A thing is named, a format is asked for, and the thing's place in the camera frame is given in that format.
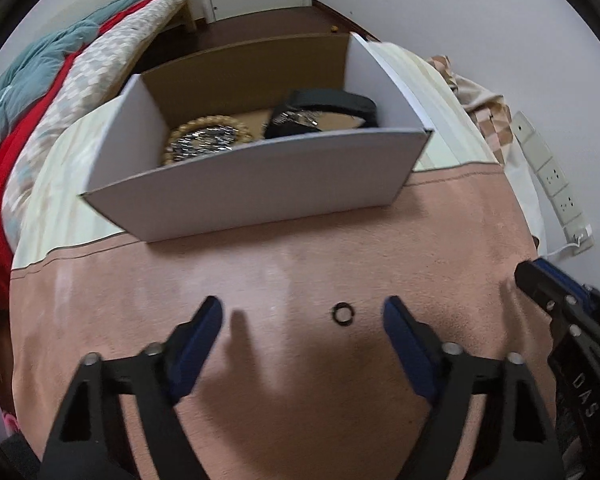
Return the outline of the red blanket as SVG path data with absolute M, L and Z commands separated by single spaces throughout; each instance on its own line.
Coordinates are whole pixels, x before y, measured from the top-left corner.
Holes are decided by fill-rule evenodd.
M 99 35 L 106 32 L 106 29 L 114 24 L 115 18 L 121 18 L 125 12 L 128 12 L 130 9 L 120 12 L 113 18 L 110 18 L 110 20 L 106 21 L 106 23 L 100 28 Z M 18 120 L 15 127 L 12 129 L 12 132 L 9 133 L 8 137 L 0 146 L 0 220 L 1 203 L 7 180 L 7 174 L 9 173 L 10 168 L 12 168 L 12 164 L 16 161 L 16 158 L 22 150 L 23 145 L 29 139 L 33 129 L 38 125 L 42 119 L 42 116 L 50 107 L 50 103 L 53 101 L 62 85 L 62 82 L 68 75 L 68 71 L 70 70 L 72 63 L 76 60 L 76 57 L 86 49 L 86 47 L 66 57 L 64 66 L 61 67 L 61 70 L 56 76 L 53 85 L 50 87 L 50 90 L 48 90 L 46 95 L 36 102 L 30 108 L 30 110 L 28 110 L 28 112 L 24 114 L 20 120 Z M 13 258 L 14 252 L 8 249 L 6 237 L 3 233 L 3 229 L 0 227 L 0 310 L 6 310 L 9 306 L 9 280 Z

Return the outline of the checkered beige mattress pad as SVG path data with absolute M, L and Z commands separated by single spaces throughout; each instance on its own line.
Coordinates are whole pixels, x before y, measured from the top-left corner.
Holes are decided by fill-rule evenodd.
M 185 0 L 143 0 L 115 18 L 76 57 L 7 174 L 0 227 L 9 250 L 17 248 L 34 182 L 55 142 L 74 122 L 111 99 L 132 64 L 184 4 Z

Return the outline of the white power strip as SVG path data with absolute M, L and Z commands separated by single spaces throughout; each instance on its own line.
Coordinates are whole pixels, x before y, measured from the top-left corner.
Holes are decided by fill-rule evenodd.
M 526 115 L 517 112 L 513 116 L 510 128 L 520 145 L 524 158 L 553 207 L 567 243 L 569 232 L 582 228 L 590 222 L 585 217 L 576 194 L 553 152 L 531 125 Z

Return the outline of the pink striped table cloth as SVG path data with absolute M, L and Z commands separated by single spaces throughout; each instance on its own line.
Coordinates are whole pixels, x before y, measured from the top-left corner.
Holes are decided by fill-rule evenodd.
M 148 245 L 81 192 L 111 101 L 66 129 L 31 192 L 10 281 L 12 396 L 42 454 L 80 359 L 162 341 L 204 298 L 224 323 L 178 404 L 215 479 L 392 479 L 428 413 L 381 323 L 385 298 L 476 356 L 522 355 L 547 406 L 547 317 L 516 287 L 536 254 L 505 172 L 442 76 L 394 44 L 374 50 L 436 133 L 398 200 Z

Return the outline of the teal blue quilt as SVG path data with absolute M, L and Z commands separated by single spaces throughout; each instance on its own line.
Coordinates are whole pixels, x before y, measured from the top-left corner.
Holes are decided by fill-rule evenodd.
M 114 0 L 85 18 L 31 42 L 0 77 L 0 142 L 46 95 L 68 55 L 88 46 L 106 21 L 143 0 Z

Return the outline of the black smart watch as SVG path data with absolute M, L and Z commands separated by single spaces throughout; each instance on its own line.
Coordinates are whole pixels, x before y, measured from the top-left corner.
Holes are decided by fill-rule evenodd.
M 377 105 L 366 96 L 339 89 L 294 90 L 273 108 L 263 137 L 271 140 L 319 133 L 340 122 L 355 129 L 377 128 Z

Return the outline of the white cardboard box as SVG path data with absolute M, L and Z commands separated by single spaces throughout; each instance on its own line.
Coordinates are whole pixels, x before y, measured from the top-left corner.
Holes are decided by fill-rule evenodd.
M 366 96 L 378 124 L 257 140 L 167 165 L 168 135 L 191 119 L 267 112 L 294 90 Z M 266 38 L 195 53 L 131 77 L 82 193 L 139 240 L 393 203 L 434 133 L 411 88 L 358 35 Z

